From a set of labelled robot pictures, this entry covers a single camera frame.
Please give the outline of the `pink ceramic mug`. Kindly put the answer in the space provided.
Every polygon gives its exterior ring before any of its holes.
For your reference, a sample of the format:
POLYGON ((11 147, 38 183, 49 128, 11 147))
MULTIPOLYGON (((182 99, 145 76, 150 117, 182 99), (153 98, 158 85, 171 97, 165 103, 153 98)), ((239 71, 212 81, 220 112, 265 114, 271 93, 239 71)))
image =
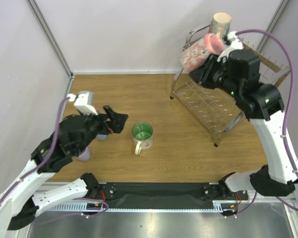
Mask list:
POLYGON ((223 51, 222 39, 208 33, 181 54, 180 63, 186 72, 192 72, 203 65, 211 54, 220 55, 223 51))

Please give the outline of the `green interior white mug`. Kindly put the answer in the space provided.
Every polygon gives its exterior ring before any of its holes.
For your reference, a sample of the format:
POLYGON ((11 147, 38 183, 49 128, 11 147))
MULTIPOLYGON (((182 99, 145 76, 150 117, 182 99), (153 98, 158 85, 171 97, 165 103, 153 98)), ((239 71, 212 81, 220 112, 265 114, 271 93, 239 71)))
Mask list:
POLYGON ((138 122, 132 127, 132 137, 135 144, 135 154, 153 145, 153 127, 147 122, 138 122))

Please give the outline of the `cream patterned ceramic mug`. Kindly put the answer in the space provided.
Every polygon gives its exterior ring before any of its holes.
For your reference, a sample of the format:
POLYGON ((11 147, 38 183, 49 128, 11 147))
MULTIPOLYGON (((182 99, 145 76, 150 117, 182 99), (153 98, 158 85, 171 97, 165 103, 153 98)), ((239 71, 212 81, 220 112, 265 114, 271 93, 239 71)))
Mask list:
POLYGON ((232 16, 225 12, 215 13, 209 26, 209 33, 223 38, 229 32, 232 16))

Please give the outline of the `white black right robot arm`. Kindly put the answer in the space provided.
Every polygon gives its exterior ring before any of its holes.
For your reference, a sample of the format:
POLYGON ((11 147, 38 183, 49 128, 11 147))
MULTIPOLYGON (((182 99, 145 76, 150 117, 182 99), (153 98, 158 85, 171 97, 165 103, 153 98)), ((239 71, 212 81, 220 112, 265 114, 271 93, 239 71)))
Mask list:
POLYGON ((298 161, 290 158, 291 146, 283 140, 285 106, 280 91, 260 81, 260 58, 249 49, 233 50, 224 59, 211 54, 198 69, 189 73, 198 85, 221 89, 235 100, 255 128, 264 149, 267 164, 258 170, 226 175, 221 179, 219 195, 231 199, 237 191, 254 190, 263 196, 284 197, 298 183, 298 161))

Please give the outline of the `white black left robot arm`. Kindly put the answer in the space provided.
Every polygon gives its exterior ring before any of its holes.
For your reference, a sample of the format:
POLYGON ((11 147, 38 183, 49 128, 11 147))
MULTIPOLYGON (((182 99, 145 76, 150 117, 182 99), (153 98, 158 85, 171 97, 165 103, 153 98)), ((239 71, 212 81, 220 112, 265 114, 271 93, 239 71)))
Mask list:
POLYGON ((128 119, 103 106, 105 112, 69 115, 56 124, 52 135, 32 152, 25 168, 6 191, 0 194, 2 231, 24 228, 47 209, 72 199, 94 199, 99 182, 92 173, 59 189, 37 193, 37 189, 79 156, 99 134, 121 133, 128 119))

